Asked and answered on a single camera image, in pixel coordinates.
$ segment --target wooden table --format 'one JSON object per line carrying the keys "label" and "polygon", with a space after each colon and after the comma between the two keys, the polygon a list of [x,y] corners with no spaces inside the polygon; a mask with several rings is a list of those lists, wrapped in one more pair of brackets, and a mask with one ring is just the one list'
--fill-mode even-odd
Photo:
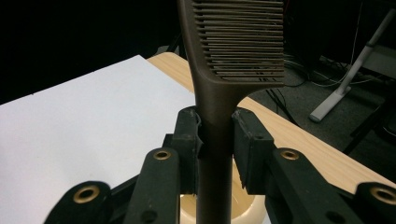
{"label": "wooden table", "polygon": [[[169,52],[151,57],[148,61],[189,91],[193,91],[191,72],[187,61]],[[361,182],[374,181],[396,188],[395,183],[350,159],[339,150],[281,118],[252,99],[244,99],[239,106],[256,114],[275,138],[277,147],[294,148],[304,153],[331,184],[351,193],[355,192],[357,185]]]}

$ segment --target comb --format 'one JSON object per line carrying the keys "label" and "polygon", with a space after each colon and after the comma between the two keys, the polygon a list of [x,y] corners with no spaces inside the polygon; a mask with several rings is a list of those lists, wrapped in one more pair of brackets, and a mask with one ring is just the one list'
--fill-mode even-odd
{"label": "comb", "polygon": [[283,2],[178,0],[204,144],[197,223],[231,222],[232,113],[254,91],[282,87]]}

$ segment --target white cylinder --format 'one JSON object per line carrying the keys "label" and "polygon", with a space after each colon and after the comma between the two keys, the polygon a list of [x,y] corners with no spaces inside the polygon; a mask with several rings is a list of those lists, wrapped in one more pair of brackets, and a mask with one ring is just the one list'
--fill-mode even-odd
{"label": "white cylinder", "polygon": [[[239,179],[238,170],[235,163],[233,164],[233,188],[232,188],[232,224],[262,224],[266,209],[264,205],[264,196],[248,195],[245,189],[242,189]],[[196,200],[193,195],[180,196],[180,224],[195,224],[196,219]]]}

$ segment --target white paper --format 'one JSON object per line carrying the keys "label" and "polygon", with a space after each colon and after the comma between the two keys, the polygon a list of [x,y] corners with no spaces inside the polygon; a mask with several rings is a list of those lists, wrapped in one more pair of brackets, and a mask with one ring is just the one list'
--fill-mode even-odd
{"label": "white paper", "polygon": [[43,223],[73,186],[137,175],[193,94],[140,56],[0,106],[0,220]]}

